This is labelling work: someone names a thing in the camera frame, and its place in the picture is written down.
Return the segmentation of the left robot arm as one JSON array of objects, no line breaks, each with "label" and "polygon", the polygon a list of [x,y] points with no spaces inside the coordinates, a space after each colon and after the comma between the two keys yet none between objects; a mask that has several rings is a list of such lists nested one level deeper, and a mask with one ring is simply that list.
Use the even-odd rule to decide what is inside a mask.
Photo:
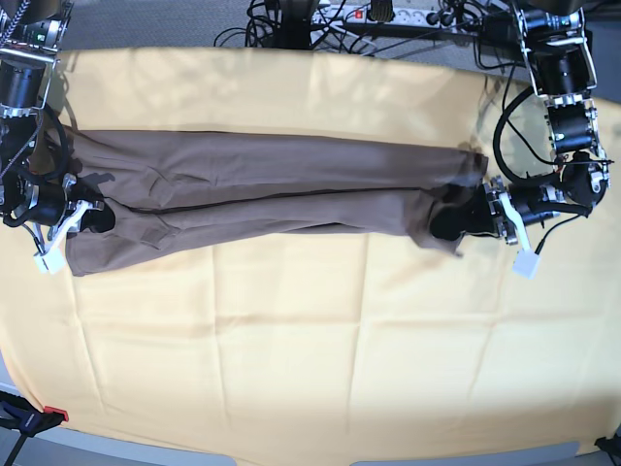
[{"label": "left robot arm", "polygon": [[[487,236],[528,250],[528,226],[560,214],[587,217],[605,197],[611,161],[592,98],[598,81],[583,6],[581,1],[506,1],[466,22],[480,45],[503,50],[511,69],[524,68],[530,84],[502,102],[492,141],[502,174],[465,204],[438,213],[430,224],[436,238]],[[550,171],[519,176],[505,162],[501,141],[512,114],[532,96],[546,109],[551,153],[542,163]]]}]

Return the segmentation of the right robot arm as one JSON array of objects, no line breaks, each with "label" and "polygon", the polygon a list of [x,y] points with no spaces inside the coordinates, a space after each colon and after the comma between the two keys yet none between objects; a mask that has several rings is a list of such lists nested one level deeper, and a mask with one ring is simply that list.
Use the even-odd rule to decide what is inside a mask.
[{"label": "right robot arm", "polygon": [[1,221],[25,228],[40,255],[70,233],[105,233],[115,224],[102,195],[70,172],[67,131],[48,102],[73,7],[1,4]]}]

